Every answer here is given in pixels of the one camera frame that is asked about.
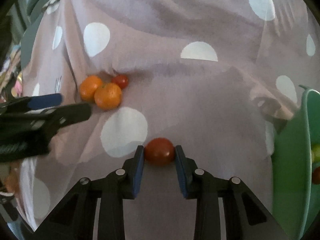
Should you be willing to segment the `person's left hand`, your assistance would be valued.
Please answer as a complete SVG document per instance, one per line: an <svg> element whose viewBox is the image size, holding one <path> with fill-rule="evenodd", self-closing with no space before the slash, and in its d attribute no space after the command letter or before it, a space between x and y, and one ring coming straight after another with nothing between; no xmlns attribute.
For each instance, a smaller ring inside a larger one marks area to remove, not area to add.
<svg viewBox="0 0 320 240"><path fill-rule="evenodd" d="M4 175L4 185L7 191L13 193L15 197L20 194L20 167L19 161L9 163Z"/></svg>

